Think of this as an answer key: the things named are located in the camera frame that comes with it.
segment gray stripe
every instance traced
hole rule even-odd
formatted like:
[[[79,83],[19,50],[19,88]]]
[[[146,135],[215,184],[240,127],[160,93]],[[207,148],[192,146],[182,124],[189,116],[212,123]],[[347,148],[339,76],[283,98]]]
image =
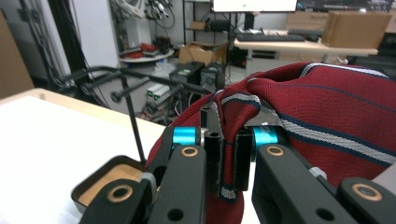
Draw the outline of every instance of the gray stripe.
[[[242,101],[255,101],[258,104],[260,104],[260,99],[257,95],[245,95],[245,94],[241,94],[241,93],[237,93],[237,94],[234,94],[232,96],[222,99],[221,104],[224,105],[228,101],[231,101],[234,99],[238,99],[238,100],[242,100]]]
[[[352,149],[354,151],[357,151],[361,154],[364,154],[366,156],[375,158],[379,161],[384,161],[384,162],[388,162],[388,163],[394,163],[396,162],[396,158],[388,155],[386,153],[377,151],[373,148],[367,147],[365,145],[362,145],[358,142],[349,140],[349,139],[345,139],[343,137],[339,137],[333,134],[329,134],[329,133],[322,133],[322,132],[318,132],[318,131],[314,131],[314,130],[310,130],[310,129],[306,129],[305,127],[302,127],[300,125],[297,125],[295,123],[292,123],[288,120],[284,120],[282,119],[283,125],[285,126],[285,128],[292,132],[292,133],[297,133],[300,136],[306,137],[306,138],[310,138],[310,139],[314,139],[314,140],[319,140],[322,142],[327,142],[327,143],[331,143],[331,144],[335,144],[337,146],[340,147],[345,147],[345,148],[349,148]]]
[[[374,75],[374,76],[378,76],[378,77],[386,77],[389,78],[388,76],[375,71],[375,70],[371,70],[371,69],[365,69],[365,68],[353,68],[353,67],[345,67],[345,66],[339,66],[339,65],[333,65],[333,64],[326,64],[326,63],[311,63],[308,66],[305,67],[305,69],[303,70],[303,72],[300,74],[300,77],[303,77],[305,75],[307,75],[308,71],[315,67],[315,66],[327,66],[327,67],[334,67],[334,68],[340,68],[340,69],[345,69],[345,70],[349,70],[349,71],[355,71],[355,72],[360,72],[360,73],[365,73],[365,74],[370,74],[370,75]]]

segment cardboard box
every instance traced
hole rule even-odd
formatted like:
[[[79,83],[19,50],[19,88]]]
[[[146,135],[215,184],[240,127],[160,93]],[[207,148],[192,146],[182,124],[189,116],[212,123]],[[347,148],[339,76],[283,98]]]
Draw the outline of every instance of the cardboard box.
[[[33,87],[33,81],[0,10],[0,99]]]
[[[377,49],[390,17],[379,11],[331,11],[321,42],[336,48]]]
[[[199,42],[192,42],[180,49],[178,60],[180,63],[201,62],[208,65],[210,63],[226,63],[228,43],[213,45]]]
[[[191,21],[190,29],[192,29],[192,30],[207,30],[207,24],[204,21]]]

